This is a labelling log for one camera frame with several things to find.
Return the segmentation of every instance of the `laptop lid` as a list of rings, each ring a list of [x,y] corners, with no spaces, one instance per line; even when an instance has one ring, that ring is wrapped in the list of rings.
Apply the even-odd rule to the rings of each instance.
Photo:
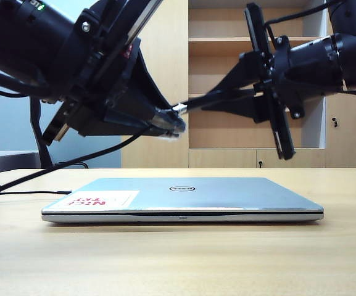
[[[42,209],[60,223],[307,221],[323,207],[265,178],[104,178]]]

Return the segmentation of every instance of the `screw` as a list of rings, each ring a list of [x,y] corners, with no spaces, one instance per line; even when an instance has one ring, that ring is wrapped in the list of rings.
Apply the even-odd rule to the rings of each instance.
[[[83,32],[89,33],[90,32],[91,25],[88,22],[83,22],[81,24],[81,29]]]

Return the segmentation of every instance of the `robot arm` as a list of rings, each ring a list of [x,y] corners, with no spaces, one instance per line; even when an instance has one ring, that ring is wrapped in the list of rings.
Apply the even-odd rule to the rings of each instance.
[[[11,76],[0,75],[0,85],[63,102],[43,134],[47,144],[67,128],[83,136],[144,128],[150,136],[177,136],[185,129],[179,114],[202,109],[269,120],[279,157],[289,159],[286,107],[297,119],[306,100],[356,94],[356,1],[327,0],[317,9],[328,7],[336,33],[295,48],[287,36],[274,38],[271,25],[303,14],[264,22],[261,8],[248,4],[253,51],[204,97],[171,106],[148,74],[137,38],[161,1],[100,0],[72,23],[40,0],[0,0],[0,70]]]

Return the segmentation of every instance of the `dell logo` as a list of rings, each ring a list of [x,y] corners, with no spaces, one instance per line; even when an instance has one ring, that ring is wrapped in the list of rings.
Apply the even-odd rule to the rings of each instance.
[[[193,190],[196,190],[196,188],[191,187],[191,186],[175,186],[175,187],[171,187],[170,190],[172,190],[172,191],[193,191]]]

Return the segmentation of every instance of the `cabinet door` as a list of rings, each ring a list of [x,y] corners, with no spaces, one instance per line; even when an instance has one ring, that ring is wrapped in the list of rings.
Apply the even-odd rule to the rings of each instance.
[[[188,0],[163,1],[139,37],[146,67],[161,93],[171,105],[186,101]],[[122,168],[187,168],[188,141],[188,133],[175,140],[141,137],[122,150]]]
[[[257,168],[324,168],[325,150],[319,148],[296,149],[292,159],[280,160],[276,149],[257,149]]]
[[[356,167],[356,96],[327,98],[326,167]]]
[[[190,168],[255,168],[255,149],[189,149]]]

